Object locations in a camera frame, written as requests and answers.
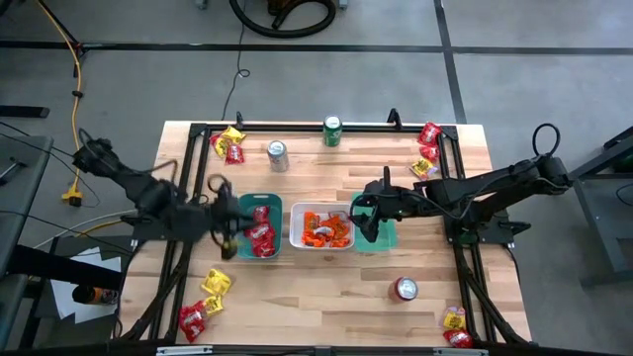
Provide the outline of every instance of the white paper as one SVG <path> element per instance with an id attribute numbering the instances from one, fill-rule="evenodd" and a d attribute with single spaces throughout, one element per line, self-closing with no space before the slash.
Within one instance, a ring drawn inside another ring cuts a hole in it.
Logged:
<path id="1" fill-rule="evenodd" d="M 108 268 L 113 271 L 121 272 L 121 257 L 111 258 L 108 260 L 101 260 L 101 254 L 99 247 L 87 249 L 78 256 L 72 257 L 72 260 L 78 262 L 85 262 L 91 265 Z M 76 303 L 72 300 L 72 291 L 77 287 L 75 284 L 61 281 L 50 281 L 52 285 L 52 292 L 55 296 L 55 304 L 57 305 L 57 312 L 59 318 L 68 317 L 71 314 L 75 314 L 75 323 L 92 320 L 97 317 L 109 315 L 114 313 L 117 306 L 89 306 L 80 303 Z"/>

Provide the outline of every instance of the wooden tabletop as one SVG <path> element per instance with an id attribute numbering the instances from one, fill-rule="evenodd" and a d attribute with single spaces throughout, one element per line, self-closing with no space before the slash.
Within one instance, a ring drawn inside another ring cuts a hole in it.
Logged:
<path id="1" fill-rule="evenodd" d="M 168 159 L 182 162 L 190 124 L 165 123 L 156 164 Z M 483 127 L 457 128 L 466 175 L 491 170 Z M 209 238 L 196 244 L 184 296 L 186 305 L 208 296 L 200 285 L 211 268 L 221 269 L 233 280 L 224 297 L 225 310 L 209 320 L 212 327 L 197 342 L 446 345 L 438 325 L 440 318 L 447 307 L 461 303 L 453 250 L 446 243 L 441 217 L 396 223 L 399 244 L 389 252 L 300 251 L 288 241 L 290 208 L 297 202 L 349 202 L 352 193 L 381 178 L 384 165 L 391 167 L 392 184 L 411 187 L 415 177 L 407 167 L 419 158 L 416 135 L 344 133 L 338 147 L 326 147 L 321 133 L 247 134 L 242 143 L 245 163 L 225 165 L 210 152 L 207 174 L 224 174 L 237 195 L 273 192 L 281 196 L 285 226 L 282 248 L 274 260 L 235 257 L 224 262 Z M 285 173 L 270 171 L 266 147 L 273 139 L 281 139 L 288 147 L 290 169 Z M 198 157 L 196 153 L 190 194 Z M 169 172 L 157 172 L 156 176 L 168 178 Z M 529 339 L 512 260 L 500 246 L 482 245 L 481 249 L 491 299 L 518 334 Z M 155 295 L 164 250 L 164 242 L 148 242 L 133 261 L 122 296 L 124 330 L 140 317 Z M 413 278 L 419 294 L 409 303 L 393 304 L 387 299 L 387 289 L 401 276 Z M 165 304 L 161 335 L 166 331 L 171 304 L 171 299 Z M 473 307 L 483 335 L 481 309 L 474 296 Z M 181 332 L 178 341 L 187 342 Z"/>

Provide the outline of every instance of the yellow cable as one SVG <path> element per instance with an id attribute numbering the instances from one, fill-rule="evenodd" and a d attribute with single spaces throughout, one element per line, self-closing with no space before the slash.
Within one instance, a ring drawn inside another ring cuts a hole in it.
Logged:
<path id="1" fill-rule="evenodd" d="M 99 223 L 98 225 L 94 225 L 94 226 L 92 226 L 92 227 L 90 227 L 90 228 L 88 228 L 86 230 L 83 230 L 83 231 L 77 233 L 77 235 L 75 237 L 82 237 L 82 236 L 85 236 L 87 233 L 90 233 L 90 232 L 92 232 L 94 230 L 98 230 L 98 229 L 101 229 L 101 228 L 104 228 L 104 227 L 112 226 L 112 225 L 115 225 L 117 223 L 122 223 L 122 221 L 118 220 L 118 221 Z"/>
<path id="2" fill-rule="evenodd" d="M 64 31 L 61 29 L 61 27 L 57 24 L 57 21 L 52 17 L 52 15 L 48 12 L 48 10 L 44 6 L 42 6 L 40 2 L 38 2 L 38 5 L 40 5 L 40 7 L 42 8 L 42 11 L 44 11 L 46 16 L 50 20 L 50 22 L 55 26 L 59 34 L 63 37 L 63 40 L 66 42 L 66 45 L 68 46 L 68 49 L 70 50 L 70 53 L 72 54 L 72 58 L 75 61 L 75 67 L 77 68 L 77 89 L 76 90 L 77 92 L 80 93 L 81 92 L 81 64 L 79 64 L 79 58 L 77 57 L 77 53 L 75 53 L 74 49 L 72 48 L 72 44 L 70 44 L 68 37 L 66 36 Z M 78 108 L 79 108 L 79 98 L 75 96 L 74 104 L 72 106 L 71 123 L 72 123 L 72 137 L 74 138 L 75 148 L 77 150 L 79 150 L 79 138 L 77 136 L 77 126 L 76 126 Z M 77 168 L 75 172 L 75 180 L 72 183 L 72 186 L 70 187 L 70 189 L 68 190 L 68 193 L 77 191 L 78 183 L 79 183 L 79 168 Z"/>

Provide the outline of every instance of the green soda can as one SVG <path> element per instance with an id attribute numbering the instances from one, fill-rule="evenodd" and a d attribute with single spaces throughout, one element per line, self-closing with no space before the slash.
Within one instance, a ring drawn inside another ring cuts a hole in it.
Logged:
<path id="1" fill-rule="evenodd" d="M 328 147 L 338 146 L 343 134 L 343 122 L 335 116 L 325 118 L 323 121 L 323 142 Z"/>

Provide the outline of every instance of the concrete floor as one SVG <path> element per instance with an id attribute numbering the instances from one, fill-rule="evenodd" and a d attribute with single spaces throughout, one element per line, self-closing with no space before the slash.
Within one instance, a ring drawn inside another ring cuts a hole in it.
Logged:
<path id="1" fill-rule="evenodd" d="M 248 1 L 253 18 L 271 21 L 261 0 Z M 49 6 L 82 41 L 236 44 L 239 37 L 240 24 L 225 0 L 211 0 L 207 11 L 193 1 L 169 0 L 50 0 Z M 633 46 L 633 3 L 627 0 L 445 0 L 444 6 L 453 45 Z M 321 13 L 317 5 L 302 6 L 288 27 L 313 22 Z M 59 40 L 34 2 L 0 18 L 0 39 Z M 246 31 L 244 42 L 279 41 Z M 440 39 L 432 0 L 350 0 L 348 11 L 323 33 L 282 43 L 440 45 Z M 632 59 L 455 55 L 467 121 L 485 126 L 494 166 L 530 157 L 533 129 L 551 122 L 561 129 L 557 154 L 570 170 L 631 126 Z M 148 167 L 164 121 L 221 116 L 235 60 L 236 52 L 92 51 L 83 66 L 86 96 L 78 125 L 111 139 L 128 165 Z M 382 122 L 396 107 L 407 122 L 455 123 L 441 54 L 245 52 L 242 67 L 252 74 L 238 80 L 229 118 L 240 110 L 247 120 L 337 114 L 345 121 Z M 59 148 L 72 150 L 71 71 L 65 50 L 0 49 L 0 102 L 50 107 L 44 121 L 3 122 L 52 135 Z M 132 207 L 113 183 L 84 179 L 103 203 L 96 209 L 68 208 L 59 195 L 72 175 L 52 160 L 32 214 L 71 225 Z M 603 269 L 605 260 L 575 193 L 534 197 L 510 213 L 533 224 L 516 243 L 533 339 L 546 346 L 631 354 L 633 286 L 584 291 L 579 284 L 579 278 Z M 33 245 L 54 233 L 29 222 L 21 241 Z"/>

